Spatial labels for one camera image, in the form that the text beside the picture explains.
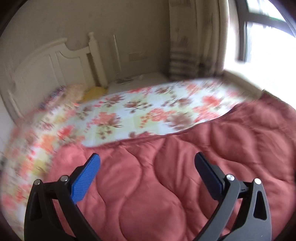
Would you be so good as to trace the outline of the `floral bed sheet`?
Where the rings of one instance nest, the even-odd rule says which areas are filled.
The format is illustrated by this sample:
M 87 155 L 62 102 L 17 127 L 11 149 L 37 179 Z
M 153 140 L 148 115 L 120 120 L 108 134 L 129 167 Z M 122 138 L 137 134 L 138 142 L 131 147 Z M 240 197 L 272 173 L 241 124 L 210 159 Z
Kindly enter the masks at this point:
M 94 147 L 109 142 L 188 129 L 227 113 L 250 100 L 231 81 L 187 80 L 105 95 L 84 103 L 36 109 L 11 132 L 1 176 L 1 209 L 23 237 L 30 187 L 52 166 L 65 144 Z

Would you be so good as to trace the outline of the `yellow cloth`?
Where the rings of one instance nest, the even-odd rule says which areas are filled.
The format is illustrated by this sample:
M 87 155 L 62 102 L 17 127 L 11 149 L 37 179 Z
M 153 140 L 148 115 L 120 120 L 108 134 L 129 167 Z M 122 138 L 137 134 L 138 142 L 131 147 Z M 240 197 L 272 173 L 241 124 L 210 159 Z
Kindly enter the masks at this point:
M 90 89 L 88 89 L 81 100 L 81 102 L 88 102 L 91 100 L 99 99 L 100 97 L 103 97 L 107 94 L 107 89 L 100 87 L 100 86 L 94 86 Z

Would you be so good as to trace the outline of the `beige wall socket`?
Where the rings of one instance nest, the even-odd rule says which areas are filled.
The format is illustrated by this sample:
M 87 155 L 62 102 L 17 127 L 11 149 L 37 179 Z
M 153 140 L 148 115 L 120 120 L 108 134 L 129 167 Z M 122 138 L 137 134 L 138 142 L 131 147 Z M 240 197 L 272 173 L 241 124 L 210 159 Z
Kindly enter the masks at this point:
M 139 51 L 128 54 L 129 61 L 140 61 L 147 59 L 147 51 Z

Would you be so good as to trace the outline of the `beige patterned pillow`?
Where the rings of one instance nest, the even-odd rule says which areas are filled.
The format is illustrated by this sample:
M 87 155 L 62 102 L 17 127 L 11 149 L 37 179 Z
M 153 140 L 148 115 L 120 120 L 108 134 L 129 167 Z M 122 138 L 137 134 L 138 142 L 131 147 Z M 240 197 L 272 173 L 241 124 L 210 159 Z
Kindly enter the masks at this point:
M 62 96 L 62 103 L 76 104 L 83 99 L 85 92 L 86 86 L 83 84 L 69 85 Z

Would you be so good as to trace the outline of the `slim metal lamp pole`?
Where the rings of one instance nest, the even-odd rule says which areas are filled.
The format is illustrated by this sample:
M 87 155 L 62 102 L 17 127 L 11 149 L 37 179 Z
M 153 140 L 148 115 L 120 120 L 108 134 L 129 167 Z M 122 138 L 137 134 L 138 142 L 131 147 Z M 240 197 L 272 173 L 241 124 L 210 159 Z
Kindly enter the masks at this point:
M 117 44 L 117 39 L 115 34 L 113 34 L 113 40 L 114 40 L 116 59 L 117 59 L 117 65 L 118 65 L 118 77 L 120 78 L 122 73 L 122 68 L 121 68 L 120 54 L 119 54 L 119 49 L 118 49 L 118 44 Z

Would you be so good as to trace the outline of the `white bedside table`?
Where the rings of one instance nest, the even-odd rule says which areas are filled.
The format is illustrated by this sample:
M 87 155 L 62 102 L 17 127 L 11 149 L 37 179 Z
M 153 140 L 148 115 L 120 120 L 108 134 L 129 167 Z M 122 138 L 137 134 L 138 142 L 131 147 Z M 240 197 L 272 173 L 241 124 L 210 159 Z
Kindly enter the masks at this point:
M 125 79 L 118 79 L 112 82 L 107 90 L 107 94 L 115 94 L 137 88 L 149 87 L 169 82 L 169 79 L 162 73 L 153 72 Z

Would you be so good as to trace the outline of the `patterned cream curtain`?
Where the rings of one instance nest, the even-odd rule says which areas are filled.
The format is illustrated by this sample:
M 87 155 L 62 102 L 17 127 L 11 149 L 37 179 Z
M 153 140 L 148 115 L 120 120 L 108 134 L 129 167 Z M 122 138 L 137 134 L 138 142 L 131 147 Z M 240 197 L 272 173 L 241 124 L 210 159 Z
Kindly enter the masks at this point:
M 224 69 L 229 2 L 169 1 L 173 81 L 219 76 Z

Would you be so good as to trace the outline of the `embroidered decorative pillow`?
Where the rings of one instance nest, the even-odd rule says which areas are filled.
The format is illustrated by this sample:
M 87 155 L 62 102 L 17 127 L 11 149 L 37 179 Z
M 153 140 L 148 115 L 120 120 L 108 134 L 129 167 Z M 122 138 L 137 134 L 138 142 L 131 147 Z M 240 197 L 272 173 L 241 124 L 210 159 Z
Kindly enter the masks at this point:
M 39 109 L 52 108 L 64 95 L 66 86 L 62 85 L 51 92 L 39 105 Z

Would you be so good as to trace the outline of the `white wooden headboard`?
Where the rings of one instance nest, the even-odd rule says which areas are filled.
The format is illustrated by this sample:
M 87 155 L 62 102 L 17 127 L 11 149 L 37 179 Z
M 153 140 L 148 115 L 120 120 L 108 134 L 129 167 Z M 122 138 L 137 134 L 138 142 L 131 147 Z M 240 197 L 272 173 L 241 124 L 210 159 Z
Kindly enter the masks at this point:
M 93 32 L 88 37 L 85 48 L 69 50 L 67 38 L 60 38 L 39 47 L 22 61 L 12 73 L 13 88 L 8 90 L 19 118 L 61 85 L 108 86 L 98 42 Z

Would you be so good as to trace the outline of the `pink quilted jacket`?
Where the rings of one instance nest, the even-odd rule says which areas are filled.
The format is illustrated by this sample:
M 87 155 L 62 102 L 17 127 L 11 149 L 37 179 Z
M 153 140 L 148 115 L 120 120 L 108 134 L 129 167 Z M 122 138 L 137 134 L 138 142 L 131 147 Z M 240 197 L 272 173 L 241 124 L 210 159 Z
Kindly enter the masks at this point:
M 100 238 L 192 240 L 217 206 L 195 168 L 198 152 L 239 180 L 262 181 L 277 237 L 295 211 L 295 110 L 269 94 L 171 135 L 65 145 L 45 181 L 97 153 L 99 173 L 78 206 Z

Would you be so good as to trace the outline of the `dark framed window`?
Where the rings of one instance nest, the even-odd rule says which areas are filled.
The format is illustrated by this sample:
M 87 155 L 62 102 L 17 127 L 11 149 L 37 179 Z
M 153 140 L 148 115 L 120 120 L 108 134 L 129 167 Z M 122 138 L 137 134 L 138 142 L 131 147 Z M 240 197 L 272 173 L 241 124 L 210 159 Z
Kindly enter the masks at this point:
M 235 1 L 239 25 L 238 60 L 288 61 L 295 53 L 294 21 L 277 1 Z

